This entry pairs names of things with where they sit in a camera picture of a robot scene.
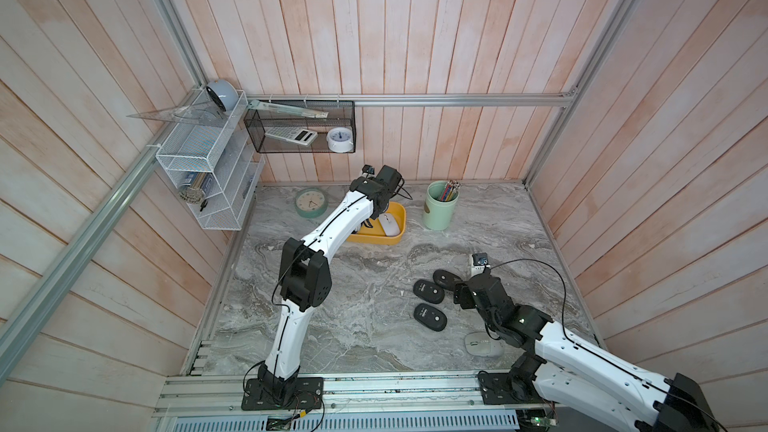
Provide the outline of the white mouse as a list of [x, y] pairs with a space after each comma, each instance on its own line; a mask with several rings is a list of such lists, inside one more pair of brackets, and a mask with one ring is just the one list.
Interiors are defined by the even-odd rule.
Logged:
[[391, 213], [383, 213], [378, 217], [380, 226], [387, 237], [396, 237], [401, 233], [400, 226]]

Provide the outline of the black mouse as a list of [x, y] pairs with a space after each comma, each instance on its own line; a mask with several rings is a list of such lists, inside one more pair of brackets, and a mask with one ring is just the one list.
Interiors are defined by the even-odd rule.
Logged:
[[464, 282], [462, 277], [445, 269], [435, 270], [432, 279], [437, 286], [451, 292], [456, 290], [457, 285]]
[[443, 331], [447, 325], [446, 315], [428, 303], [418, 304], [414, 308], [413, 317], [421, 325], [436, 332]]
[[413, 293], [430, 304], [440, 304], [445, 298], [444, 289], [426, 279], [419, 279], [414, 283]]

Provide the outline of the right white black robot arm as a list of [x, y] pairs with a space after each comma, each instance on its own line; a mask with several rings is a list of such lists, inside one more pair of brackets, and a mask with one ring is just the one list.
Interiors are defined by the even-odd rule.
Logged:
[[555, 402], [617, 431], [724, 428], [696, 381], [683, 374], [669, 379], [582, 341], [549, 314], [515, 303], [490, 271], [458, 283], [454, 301], [522, 350], [496, 386], [515, 403]]

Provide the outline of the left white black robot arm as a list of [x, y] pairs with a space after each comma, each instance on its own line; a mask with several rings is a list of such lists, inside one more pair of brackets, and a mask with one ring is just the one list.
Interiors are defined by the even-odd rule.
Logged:
[[260, 365], [257, 384], [285, 404], [294, 394], [300, 354], [311, 317], [332, 287], [333, 256], [363, 222], [386, 212], [404, 179], [390, 166], [374, 173], [370, 166], [349, 187], [339, 206], [302, 239], [290, 238], [282, 248], [278, 282], [280, 320], [270, 353]]

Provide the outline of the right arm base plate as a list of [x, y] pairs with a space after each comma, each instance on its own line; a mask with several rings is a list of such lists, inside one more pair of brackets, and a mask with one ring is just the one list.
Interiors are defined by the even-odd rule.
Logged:
[[541, 403], [542, 398], [533, 386], [531, 375], [514, 371], [489, 373], [479, 371], [477, 379], [485, 405]]

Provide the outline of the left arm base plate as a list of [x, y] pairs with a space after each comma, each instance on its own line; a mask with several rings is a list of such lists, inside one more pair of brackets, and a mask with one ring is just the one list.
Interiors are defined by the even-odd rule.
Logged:
[[299, 377], [282, 382], [271, 379], [249, 379], [241, 402], [243, 411], [295, 410], [321, 408], [324, 380], [321, 377]]

